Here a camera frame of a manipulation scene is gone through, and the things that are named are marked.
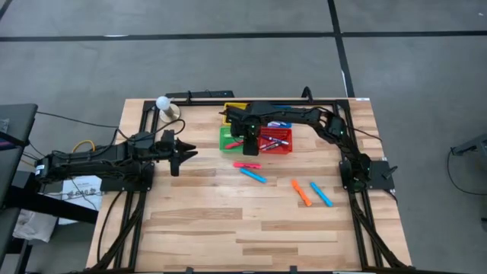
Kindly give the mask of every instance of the white ball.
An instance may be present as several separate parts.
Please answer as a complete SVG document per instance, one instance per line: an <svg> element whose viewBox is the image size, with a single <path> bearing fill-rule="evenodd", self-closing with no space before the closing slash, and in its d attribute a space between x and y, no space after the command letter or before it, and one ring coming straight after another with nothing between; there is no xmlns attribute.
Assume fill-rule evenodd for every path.
<svg viewBox="0 0 487 274"><path fill-rule="evenodd" d="M155 101L155 105L159 110L169 110L170 99L165 96L161 96Z"/></svg>

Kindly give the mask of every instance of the marker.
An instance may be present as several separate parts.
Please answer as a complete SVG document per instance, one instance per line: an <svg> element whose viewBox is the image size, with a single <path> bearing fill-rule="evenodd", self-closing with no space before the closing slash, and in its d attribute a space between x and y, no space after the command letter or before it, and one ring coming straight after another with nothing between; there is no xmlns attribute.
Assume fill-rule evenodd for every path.
<svg viewBox="0 0 487 274"><path fill-rule="evenodd" d="M239 145L242 145L244 141L239 141L239 142L233 142L231 144L228 144L225 146L226 149L231 149L231 148L236 148Z"/></svg>
<svg viewBox="0 0 487 274"><path fill-rule="evenodd" d="M231 135L231 133L226 133L223 135L223 137L225 138L232 138L233 136Z"/></svg>
<svg viewBox="0 0 487 274"><path fill-rule="evenodd" d="M268 151L268 150L271 150L271 149L277 148L277 147L279 147L280 145L281 145L281 144L279 144L279 143L276 143L276 144L273 144L273 145L268 145L268 146L266 146L265 148L263 148L262 150L263 150L263 151Z"/></svg>
<svg viewBox="0 0 487 274"><path fill-rule="evenodd" d="M268 139L269 141L278 142L278 143L281 143L283 145L289 145L289 142L281 140L281 139L276 139L276 138L271 137L271 136L262 135L261 137L264 139Z"/></svg>
<svg viewBox="0 0 487 274"><path fill-rule="evenodd" d="M301 198L303 199L304 204L306 204L306 206L312 205L311 201L307 198L304 191L299 187L298 182L296 180L292 180L292 187L294 187L294 189L296 191L298 191L299 196L301 196Z"/></svg>
<svg viewBox="0 0 487 274"><path fill-rule="evenodd" d="M239 163L239 162L234 162L234 167L246 167L246 168L255 168L255 169L262 168L260 164Z"/></svg>
<svg viewBox="0 0 487 274"><path fill-rule="evenodd" d="M261 145L259 148L262 149L262 148L265 148L266 146L270 146L270 145L274 145L275 142L270 142L269 144L264 144L264 145Z"/></svg>
<svg viewBox="0 0 487 274"><path fill-rule="evenodd" d="M257 175L255 173L252 173L252 172L246 170L243 167L240 168L240 172L243 173L243 174L245 174L245 175L247 175L248 177L251 177L251 178L253 178L255 180L258 180L260 183L267 183L267 179L266 178L261 177L260 175Z"/></svg>
<svg viewBox="0 0 487 274"><path fill-rule="evenodd" d="M277 126L281 126L281 123L277 123L277 122L270 122L267 124L267 126L274 126L274 127L277 127Z"/></svg>
<svg viewBox="0 0 487 274"><path fill-rule="evenodd" d="M310 183L311 187L313 188L314 191L318 194L318 196L326 203L327 206L332 207L333 203L326 197L325 193L321 191L321 189L313 182Z"/></svg>

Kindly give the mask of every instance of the wooden table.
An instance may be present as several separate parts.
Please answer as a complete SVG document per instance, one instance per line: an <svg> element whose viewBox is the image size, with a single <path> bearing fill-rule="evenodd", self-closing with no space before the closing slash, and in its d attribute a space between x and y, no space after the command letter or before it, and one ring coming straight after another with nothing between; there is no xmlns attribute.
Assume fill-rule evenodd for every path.
<svg viewBox="0 0 487 274"><path fill-rule="evenodd" d="M349 101L354 127L378 135L371 102ZM143 102L126 101L120 121L125 134L137 133ZM170 176L168 162L156 164L136 271L184 271L187 266L196 271L285 271L290 265L302 271L361 269L349 199L339 176L339 149L318 138L309 126L294 124L291 154L223 154L218 149L221 110L181 107L186 128L178 137L196 145L198 155L181 165L179 177ZM180 127L175 124L168 128ZM378 140L360 132L356 135L361 151L372 159L384 156ZM257 173L268 182L262 184L244 176L232 166L234 161L261 163L263 169ZM311 207L306 207L292 188L294 178L313 202ZM311 181L333 201L332 208L310 188ZM372 190L369 194L377 232L400 260L410 264L396 203L384 191ZM100 228L115 195L103 197L88 267L96 263ZM109 216L102 253L119 233L124 202L122 194ZM126 241L122 266L128 264L131 237ZM369 264L374 265L365 231L364 240Z"/></svg>

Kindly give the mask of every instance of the light blue marker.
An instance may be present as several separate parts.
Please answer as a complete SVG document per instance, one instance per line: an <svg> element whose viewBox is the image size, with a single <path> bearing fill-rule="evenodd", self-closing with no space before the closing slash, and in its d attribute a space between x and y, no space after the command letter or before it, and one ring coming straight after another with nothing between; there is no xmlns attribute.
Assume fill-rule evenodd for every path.
<svg viewBox="0 0 487 274"><path fill-rule="evenodd" d="M245 175L247 175L247 176L252 177L255 180L258 180L260 183L267 183L267 179L266 178L261 177L261 176L255 174L255 173L252 173L252 172L246 170L243 167L240 168L240 172L243 173L243 174L245 174Z"/></svg>
<svg viewBox="0 0 487 274"><path fill-rule="evenodd" d="M314 189L314 191L316 191L318 196L320 196L320 198L326 203L327 206L329 207L333 206L332 201L330 201L328 197L325 196L325 193L323 193L323 191L321 191L320 188L315 183L311 182L310 185Z"/></svg>

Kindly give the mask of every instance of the plastic basket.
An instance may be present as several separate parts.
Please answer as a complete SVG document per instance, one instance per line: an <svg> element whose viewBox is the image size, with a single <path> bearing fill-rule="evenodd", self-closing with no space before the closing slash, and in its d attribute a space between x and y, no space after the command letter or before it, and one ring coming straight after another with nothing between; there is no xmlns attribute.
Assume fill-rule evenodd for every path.
<svg viewBox="0 0 487 274"><path fill-rule="evenodd" d="M239 145L231 149L225 148L226 145L241 141L243 138L225 137L226 135L230 135L230 126L222 126L220 128L220 150L225 153L243 153L244 145Z"/></svg>
<svg viewBox="0 0 487 274"><path fill-rule="evenodd" d="M223 105L223 110L226 110L228 106L238 107L239 109L245 110L245 108L247 107L247 103L225 103L225 105ZM227 121L226 115L223 115L223 124L225 126L230 125L230 123Z"/></svg>
<svg viewBox="0 0 487 274"><path fill-rule="evenodd" d="M268 139L262 138L262 136L270 136L276 139L280 139L286 142L289 142L289 145L280 145L277 148L272 148L269 150L262 150L262 153L270 153L270 154L287 154L292 151L292 130L291 129L279 129L279 128L268 128L263 127L260 129L260 137L259 137L259 147L263 145L268 145L272 141Z"/></svg>

